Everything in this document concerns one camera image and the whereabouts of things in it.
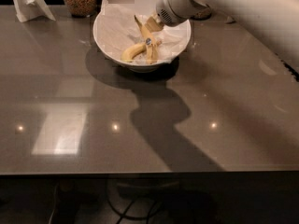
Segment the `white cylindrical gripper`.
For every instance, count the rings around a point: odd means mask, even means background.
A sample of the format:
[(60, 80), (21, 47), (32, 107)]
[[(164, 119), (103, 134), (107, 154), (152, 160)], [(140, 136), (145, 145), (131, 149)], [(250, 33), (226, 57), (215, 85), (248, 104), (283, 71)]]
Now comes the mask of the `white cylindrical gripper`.
[(160, 32), (164, 25), (175, 27), (203, 9), (194, 0), (157, 0), (157, 16), (149, 16), (145, 26), (150, 32)]

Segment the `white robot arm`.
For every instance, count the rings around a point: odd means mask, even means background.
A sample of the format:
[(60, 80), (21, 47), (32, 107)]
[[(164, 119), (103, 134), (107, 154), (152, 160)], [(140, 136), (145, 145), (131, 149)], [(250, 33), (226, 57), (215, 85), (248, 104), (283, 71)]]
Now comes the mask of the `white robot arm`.
[(150, 18), (176, 27), (210, 7), (232, 18), (283, 62), (299, 65), (299, 0), (156, 0)]

